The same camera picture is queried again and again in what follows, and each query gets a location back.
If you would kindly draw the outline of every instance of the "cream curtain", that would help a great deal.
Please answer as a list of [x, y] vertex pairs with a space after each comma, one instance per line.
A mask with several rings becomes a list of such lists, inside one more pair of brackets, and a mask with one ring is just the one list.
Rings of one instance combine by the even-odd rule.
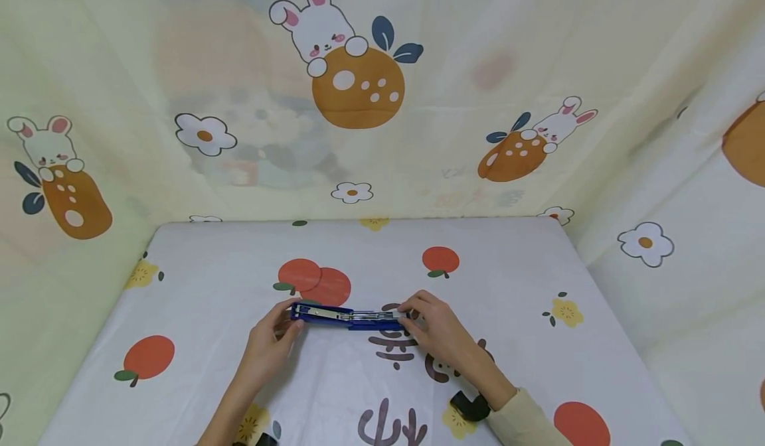
[[0, 445], [158, 225], [539, 214], [696, 442], [759, 442], [764, 0], [276, 1], [0, 0]]

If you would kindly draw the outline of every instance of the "hand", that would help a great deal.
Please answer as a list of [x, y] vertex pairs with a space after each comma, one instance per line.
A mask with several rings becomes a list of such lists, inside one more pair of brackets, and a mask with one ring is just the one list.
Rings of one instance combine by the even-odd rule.
[[237, 389], [255, 397], [258, 390], [282, 369], [292, 344], [303, 329], [303, 321], [290, 320], [286, 310], [299, 300], [280, 301], [252, 327], [242, 361], [232, 381]]
[[428, 354], [461, 372], [494, 411], [499, 411], [513, 399], [517, 388], [494, 365], [488, 353], [476, 344], [446, 302], [429, 291], [419, 290], [398, 307], [398, 311], [409, 310], [422, 314], [426, 323], [423, 329], [407, 317], [401, 317], [398, 322]]

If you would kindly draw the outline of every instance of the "orange fruit print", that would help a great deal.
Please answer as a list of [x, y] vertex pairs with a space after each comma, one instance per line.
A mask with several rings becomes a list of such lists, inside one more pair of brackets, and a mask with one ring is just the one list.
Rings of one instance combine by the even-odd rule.
[[460, 257], [448, 247], [431, 247], [422, 253], [422, 263], [426, 266], [429, 277], [444, 276], [449, 278], [449, 274], [460, 266]]
[[592, 407], [580, 402], [567, 402], [555, 410], [553, 422], [573, 446], [610, 446], [608, 426]]
[[302, 291], [305, 300], [317, 301], [321, 305], [341, 306], [351, 296], [351, 280], [337, 269], [322, 267], [321, 280], [315, 288]]
[[307, 259], [290, 260], [279, 269], [279, 282], [292, 286], [295, 291], [307, 291], [318, 285], [321, 269], [314, 261]]
[[165, 371], [175, 356], [175, 345], [166, 336], [147, 336], [130, 347], [122, 362], [124, 370], [117, 371], [114, 379], [130, 381], [135, 387], [139, 380], [148, 380]]
[[287, 261], [278, 272], [275, 290], [300, 293], [303, 300], [320, 305], [341, 306], [351, 296], [351, 280], [337, 269], [321, 267], [315, 261], [294, 259]]

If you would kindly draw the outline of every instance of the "wrist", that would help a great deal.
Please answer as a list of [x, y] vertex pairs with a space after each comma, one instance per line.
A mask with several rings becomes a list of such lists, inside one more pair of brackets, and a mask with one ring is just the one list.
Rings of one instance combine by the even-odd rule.
[[513, 399], [518, 389], [507, 379], [494, 361], [482, 348], [476, 346], [469, 366], [462, 374], [486, 399], [493, 411], [499, 411]]
[[246, 378], [237, 374], [234, 375], [233, 380], [228, 385], [225, 395], [233, 401], [246, 402], [250, 405], [263, 385], [264, 382], [261, 380]]

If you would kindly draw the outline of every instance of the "black clip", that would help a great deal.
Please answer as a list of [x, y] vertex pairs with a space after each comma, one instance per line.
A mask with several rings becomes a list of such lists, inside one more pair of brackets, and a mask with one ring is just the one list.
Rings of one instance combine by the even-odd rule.
[[484, 398], [483, 395], [478, 395], [475, 400], [470, 401], [468, 400], [468, 397], [460, 391], [458, 394], [454, 395], [449, 402], [454, 406], [454, 409], [460, 413], [460, 416], [474, 423], [487, 419], [487, 416], [491, 412], [489, 403], [487, 403], [486, 398]]

